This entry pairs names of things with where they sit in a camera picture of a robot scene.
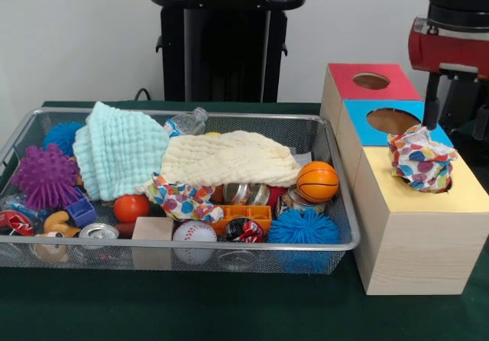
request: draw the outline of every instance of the blue fuzzy ball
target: blue fuzzy ball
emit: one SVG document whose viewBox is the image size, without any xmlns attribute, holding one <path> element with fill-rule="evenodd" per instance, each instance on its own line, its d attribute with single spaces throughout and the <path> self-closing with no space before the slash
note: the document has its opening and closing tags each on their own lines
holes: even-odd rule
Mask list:
<svg viewBox="0 0 489 341">
<path fill-rule="evenodd" d="M 43 140 L 43 149 L 49 144 L 56 144 L 63 154 L 73 156 L 73 144 L 75 143 L 76 131 L 83 125 L 78 122 L 59 123 L 52 127 Z"/>
<path fill-rule="evenodd" d="M 336 224 L 322 213 L 308 209 L 301 214 L 288 209 L 272 221 L 268 242 L 288 244 L 339 244 Z M 276 251 L 275 256 L 285 272 L 323 274 L 328 271 L 335 252 Z"/>
</svg>

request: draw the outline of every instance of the cream towel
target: cream towel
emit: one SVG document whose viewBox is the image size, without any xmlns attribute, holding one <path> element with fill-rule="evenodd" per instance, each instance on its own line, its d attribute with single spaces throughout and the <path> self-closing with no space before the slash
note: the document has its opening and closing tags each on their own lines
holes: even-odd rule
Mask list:
<svg viewBox="0 0 489 341">
<path fill-rule="evenodd" d="M 258 133 L 236 131 L 171 138 L 161 174 L 168 183 L 192 186 L 265 183 L 289 187 L 296 183 L 299 170 L 289 148 Z"/>
</svg>

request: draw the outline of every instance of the metal tray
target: metal tray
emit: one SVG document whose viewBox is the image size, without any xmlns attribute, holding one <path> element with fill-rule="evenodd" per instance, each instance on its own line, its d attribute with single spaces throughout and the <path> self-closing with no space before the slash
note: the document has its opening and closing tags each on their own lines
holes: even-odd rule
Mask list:
<svg viewBox="0 0 489 341">
<path fill-rule="evenodd" d="M 10 178 L 30 145 L 41 146 L 44 136 L 59 122 L 85 122 L 91 109 L 42 108 L 27 114 L 0 151 L 3 163 L 0 196 L 18 192 Z M 143 111 L 163 124 L 178 111 Z M 246 271 L 256 273 L 331 274 L 345 251 L 360 241 L 355 210 L 345 173 L 329 122 L 315 115 L 264 115 L 209 113 L 206 131 L 258 132 L 294 147 L 298 154 L 311 151 L 315 160 L 332 164 L 340 178 L 339 194 L 325 214 L 338 226 L 340 244 L 297 245 L 275 243 L 171 242 L 130 239 L 64 239 L 0 236 L 0 266 L 41 268 L 153 269 L 172 271 Z M 93 203 L 98 222 L 116 224 L 112 208 Z M 41 261 L 33 254 L 33 245 L 53 245 L 66 249 L 67 260 Z M 86 251 L 87 245 L 103 245 L 98 251 Z M 175 256 L 175 250 L 202 253 L 210 259 L 201 265 L 188 265 Z"/>
</svg>

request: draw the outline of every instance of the colorful polka dot fabric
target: colorful polka dot fabric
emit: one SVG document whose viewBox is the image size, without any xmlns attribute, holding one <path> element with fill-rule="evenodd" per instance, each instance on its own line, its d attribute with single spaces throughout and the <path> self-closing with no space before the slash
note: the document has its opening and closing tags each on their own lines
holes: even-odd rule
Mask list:
<svg viewBox="0 0 489 341">
<path fill-rule="evenodd" d="M 392 175 L 421 192 L 442 193 L 451 183 L 451 161 L 457 151 L 431 140 L 426 127 L 415 125 L 403 135 L 389 135 Z"/>
<path fill-rule="evenodd" d="M 147 188 L 152 200 L 169 217 L 177 220 L 218 222 L 224 217 L 221 207 L 209 202 L 213 187 L 192 187 L 188 184 L 168 184 L 162 175 L 154 173 L 153 187 Z"/>
</svg>

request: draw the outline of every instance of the orange plastic crate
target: orange plastic crate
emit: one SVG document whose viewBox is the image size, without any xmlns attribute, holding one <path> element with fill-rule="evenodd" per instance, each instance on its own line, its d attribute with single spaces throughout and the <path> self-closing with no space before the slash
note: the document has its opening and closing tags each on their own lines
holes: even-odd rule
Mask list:
<svg viewBox="0 0 489 341">
<path fill-rule="evenodd" d="M 248 217 L 260 224 L 265 234 L 272 225 L 272 212 L 270 206 L 226 206 L 221 205 L 224 210 L 224 219 L 210 224 L 217 235 L 223 235 L 226 225 L 237 217 Z"/>
</svg>

